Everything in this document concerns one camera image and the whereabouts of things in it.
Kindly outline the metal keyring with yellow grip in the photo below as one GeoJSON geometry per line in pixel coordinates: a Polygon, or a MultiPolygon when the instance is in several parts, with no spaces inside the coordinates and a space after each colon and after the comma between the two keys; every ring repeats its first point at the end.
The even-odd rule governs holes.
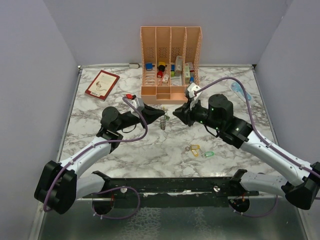
{"type": "MultiPolygon", "coordinates": [[[[164,106],[162,107],[162,110],[164,111],[164,115],[167,115],[167,110],[165,109],[164,106]]],[[[163,131],[166,129],[166,123],[167,123],[167,120],[164,120],[164,115],[161,116],[160,124],[159,124],[160,129],[163,130],[163,131]]]]}

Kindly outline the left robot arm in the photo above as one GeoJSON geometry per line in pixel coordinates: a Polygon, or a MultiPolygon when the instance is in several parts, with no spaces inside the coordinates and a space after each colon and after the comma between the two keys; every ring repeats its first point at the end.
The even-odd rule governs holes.
{"type": "Polygon", "coordinates": [[[61,162],[51,160],[44,166],[34,198],[43,203],[45,212],[64,214],[76,200],[80,176],[126,142],[120,131],[138,124],[147,131],[149,124],[164,115],[164,110],[148,105],[125,113],[120,113],[113,106],[106,107],[102,111],[101,127],[87,146],[61,162]]]}

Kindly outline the small white red box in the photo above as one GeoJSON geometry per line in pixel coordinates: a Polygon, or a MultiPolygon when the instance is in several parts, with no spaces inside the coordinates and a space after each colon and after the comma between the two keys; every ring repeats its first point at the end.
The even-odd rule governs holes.
{"type": "Polygon", "coordinates": [[[167,84],[169,81],[169,75],[166,73],[162,78],[162,84],[167,84]]]}

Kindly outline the yellow tag key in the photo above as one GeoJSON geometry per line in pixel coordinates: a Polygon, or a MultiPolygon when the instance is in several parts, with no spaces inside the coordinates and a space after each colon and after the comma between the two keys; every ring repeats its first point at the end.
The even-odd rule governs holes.
{"type": "Polygon", "coordinates": [[[200,150],[200,146],[198,144],[191,144],[191,145],[185,147],[185,151],[191,152],[194,157],[199,156],[198,150],[200,150]]]}

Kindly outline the red black toy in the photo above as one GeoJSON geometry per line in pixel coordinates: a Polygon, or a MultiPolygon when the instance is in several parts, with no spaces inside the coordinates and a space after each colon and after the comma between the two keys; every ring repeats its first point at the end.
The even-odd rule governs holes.
{"type": "Polygon", "coordinates": [[[160,64],[158,67],[157,67],[158,71],[157,71],[157,77],[158,78],[162,78],[163,75],[164,75],[164,72],[166,70],[166,65],[163,65],[163,64],[160,64]]]}

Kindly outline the blue toy block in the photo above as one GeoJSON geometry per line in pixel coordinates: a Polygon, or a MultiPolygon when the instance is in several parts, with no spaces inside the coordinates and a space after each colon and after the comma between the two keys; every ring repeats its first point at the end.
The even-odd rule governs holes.
{"type": "Polygon", "coordinates": [[[145,69],[146,69],[147,71],[152,71],[153,68],[154,68],[154,65],[153,65],[152,62],[147,62],[147,63],[145,64],[145,69]]]}

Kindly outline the light green tag key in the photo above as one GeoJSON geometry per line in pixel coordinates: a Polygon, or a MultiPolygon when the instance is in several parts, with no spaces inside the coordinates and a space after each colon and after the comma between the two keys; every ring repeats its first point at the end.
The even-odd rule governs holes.
{"type": "Polygon", "coordinates": [[[203,158],[213,157],[214,155],[215,155],[215,154],[214,154],[214,152],[212,152],[212,151],[206,151],[206,152],[204,152],[204,153],[201,154],[201,156],[202,156],[203,158]]]}

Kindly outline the yellow block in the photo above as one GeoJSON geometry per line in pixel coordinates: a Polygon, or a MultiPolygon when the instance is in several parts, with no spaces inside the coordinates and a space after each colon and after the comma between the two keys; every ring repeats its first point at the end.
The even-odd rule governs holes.
{"type": "Polygon", "coordinates": [[[163,61],[159,61],[157,64],[158,64],[158,66],[164,66],[164,67],[166,66],[166,63],[163,61]]]}

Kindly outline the grey green box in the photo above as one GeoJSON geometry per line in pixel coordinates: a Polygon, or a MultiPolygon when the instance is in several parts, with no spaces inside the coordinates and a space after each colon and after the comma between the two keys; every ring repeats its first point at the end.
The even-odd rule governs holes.
{"type": "Polygon", "coordinates": [[[174,76],[179,77],[182,74],[183,70],[183,57],[178,55],[174,63],[174,76]]]}

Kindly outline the red book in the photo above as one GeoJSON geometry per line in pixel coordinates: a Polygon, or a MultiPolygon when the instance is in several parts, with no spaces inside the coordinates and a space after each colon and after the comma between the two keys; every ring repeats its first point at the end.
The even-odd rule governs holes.
{"type": "Polygon", "coordinates": [[[100,70],[94,80],[85,90],[85,94],[95,99],[105,101],[119,79],[120,76],[118,75],[100,70]]]}

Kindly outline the peach desk organizer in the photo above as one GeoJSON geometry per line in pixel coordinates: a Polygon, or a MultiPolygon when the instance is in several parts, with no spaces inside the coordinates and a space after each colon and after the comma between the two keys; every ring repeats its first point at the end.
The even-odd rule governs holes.
{"type": "Polygon", "coordinates": [[[142,26],[140,46],[142,82],[140,95],[149,105],[177,105],[187,101],[185,90],[191,83],[199,83],[199,62],[202,46],[202,29],[199,26],[142,26]],[[182,56],[182,72],[175,76],[175,61],[182,56]],[[169,75],[167,84],[157,77],[158,62],[165,62],[164,74],[169,75]],[[185,63],[194,67],[194,82],[185,83],[185,63]],[[154,65],[151,71],[146,63],[154,65]]]}

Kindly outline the blue packaged item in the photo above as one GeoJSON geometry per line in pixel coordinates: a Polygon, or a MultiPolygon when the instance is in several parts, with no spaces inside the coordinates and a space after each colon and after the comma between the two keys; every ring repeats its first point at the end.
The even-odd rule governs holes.
{"type": "Polygon", "coordinates": [[[246,102],[246,98],[249,102],[253,101],[252,95],[246,90],[243,91],[243,88],[238,82],[233,82],[230,85],[230,89],[243,101],[246,102]]]}

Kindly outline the white wall plug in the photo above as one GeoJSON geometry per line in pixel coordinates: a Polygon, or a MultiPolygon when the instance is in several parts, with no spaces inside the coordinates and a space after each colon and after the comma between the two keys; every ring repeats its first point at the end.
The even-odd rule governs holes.
{"type": "Polygon", "coordinates": [[[138,69],[140,68],[140,64],[139,63],[129,63],[129,68],[132,68],[132,69],[138,69]]]}

